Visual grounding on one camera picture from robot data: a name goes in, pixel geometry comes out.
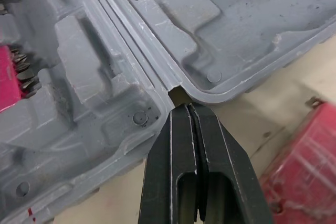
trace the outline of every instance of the molded compartment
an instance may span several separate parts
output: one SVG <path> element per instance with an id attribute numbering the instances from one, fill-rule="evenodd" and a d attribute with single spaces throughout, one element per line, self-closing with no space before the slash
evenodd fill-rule
<path id="1" fill-rule="evenodd" d="M 99 0 L 5 6 L 1 44 L 40 86 L 0 113 L 0 221 L 42 223 L 142 161 L 173 104 Z"/>

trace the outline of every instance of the drill bit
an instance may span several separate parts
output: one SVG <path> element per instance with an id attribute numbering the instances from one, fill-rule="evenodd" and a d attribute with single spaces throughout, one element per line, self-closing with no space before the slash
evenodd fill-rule
<path id="1" fill-rule="evenodd" d="M 15 71 L 17 73 L 21 73 L 21 72 L 25 71 L 26 69 L 28 69 L 29 66 L 30 66 L 30 63 L 25 63 L 25 62 L 19 63 L 18 65 L 15 66 Z"/>

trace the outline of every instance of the open tool case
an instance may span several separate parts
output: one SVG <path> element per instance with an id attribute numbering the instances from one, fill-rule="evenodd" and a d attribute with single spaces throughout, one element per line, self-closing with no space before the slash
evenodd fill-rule
<path id="1" fill-rule="evenodd" d="M 336 31 L 336 0 L 1 0 L 0 220 L 51 220 L 142 161 L 181 86 L 224 102 Z"/>

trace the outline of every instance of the clamp jaw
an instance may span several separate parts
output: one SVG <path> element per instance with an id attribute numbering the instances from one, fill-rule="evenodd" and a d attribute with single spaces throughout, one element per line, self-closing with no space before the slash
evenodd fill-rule
<path id="1" fill-rule="evenodd" d="M 273 223 L 248 155 L 214 112 L 174 109 L 150 150 L 138 224 Z"/>

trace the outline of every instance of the red tool case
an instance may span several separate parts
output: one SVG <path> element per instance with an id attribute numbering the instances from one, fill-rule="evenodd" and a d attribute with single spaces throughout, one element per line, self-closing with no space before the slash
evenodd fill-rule
<path id="1" fill-rule="evenodd" d="M 336 223 L 336 107 L 311 112 L 260 182 L 276 223 Z"/>

